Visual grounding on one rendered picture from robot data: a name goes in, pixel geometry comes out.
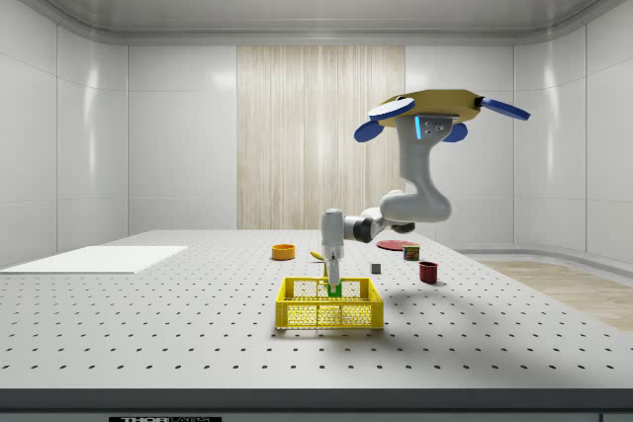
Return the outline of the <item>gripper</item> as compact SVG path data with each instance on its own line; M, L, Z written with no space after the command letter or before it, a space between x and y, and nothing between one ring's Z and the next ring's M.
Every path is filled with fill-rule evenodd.
M336 289L340 284L339 264L342 259L341 246L324 246L322 256L327 268L328 284L331 289Z

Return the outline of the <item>drone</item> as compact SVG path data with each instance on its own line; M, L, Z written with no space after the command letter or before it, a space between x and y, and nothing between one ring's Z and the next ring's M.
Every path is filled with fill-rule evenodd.
M370 121L354 132L358 142L366 142L379 135L384 127L395 127L396 119L405 116L450 116L453 127L445 142L463 140L468 134L464 122L472 120L481 110L490 109L516 120L527 121L530 114L512 105L468 90L423 90L395 96L368 113Z

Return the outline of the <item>yellow basket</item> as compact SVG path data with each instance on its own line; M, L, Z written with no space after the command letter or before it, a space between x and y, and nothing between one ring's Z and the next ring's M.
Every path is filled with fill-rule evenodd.
M326 277L286 277L275 300L277 328L382 328L384 301L370 278L342 278L335 295Z

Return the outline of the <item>red plate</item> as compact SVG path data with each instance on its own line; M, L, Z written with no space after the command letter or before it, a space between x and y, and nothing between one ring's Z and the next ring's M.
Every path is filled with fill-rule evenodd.
M405 240L381 240L376 243L380 249L402 252L406 247L418 247L416 242L410 242Z

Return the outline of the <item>white board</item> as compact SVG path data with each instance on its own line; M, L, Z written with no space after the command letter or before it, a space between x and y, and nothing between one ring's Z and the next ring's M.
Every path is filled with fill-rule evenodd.
M87 246L0 270L0 274L136 274L187 246Z

